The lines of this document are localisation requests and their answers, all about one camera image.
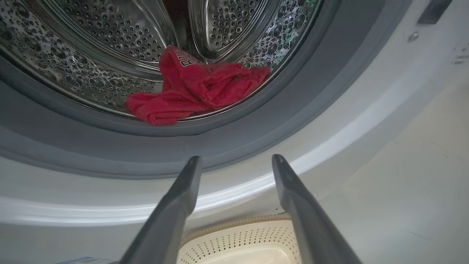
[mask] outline gray prong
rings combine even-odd
[[[272,156],[280,204],[292,218],[304,264],[360,264],[316,199],[281,155]]]
[[[192,157],[158,203],[120,264],[175,264],[182,231],[196,206],[201,159]]]

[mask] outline perforated basket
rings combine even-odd
[[[186,237],[178,264],[301,264],[288,215],[255,217]]]

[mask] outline laundry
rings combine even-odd
[[[267,67],[246,69],[241,63],[207,65],[168,46],[159,68],[164,77],[161,93],[133,93],[127,108],[152,125],[174,124],[194,113],[235,104],[255,91],[271,73]]]

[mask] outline label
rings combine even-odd
[[[56,264],[110,264],[110,263],[117,263],[117,261],[86,256],[86,257],[72,259],[69,261],[60,262]]]

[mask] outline washing machine drum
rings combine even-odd
[[[386,42],[403,2],[0,0],[0,155],[114,179],[173,177],[194,155],[205,170],[237,163],[344,93]],[[381,30],[371,31],[376,24]],[[160,91],[168,45],[272,74],[234,105],[151,126],[125,99]]]

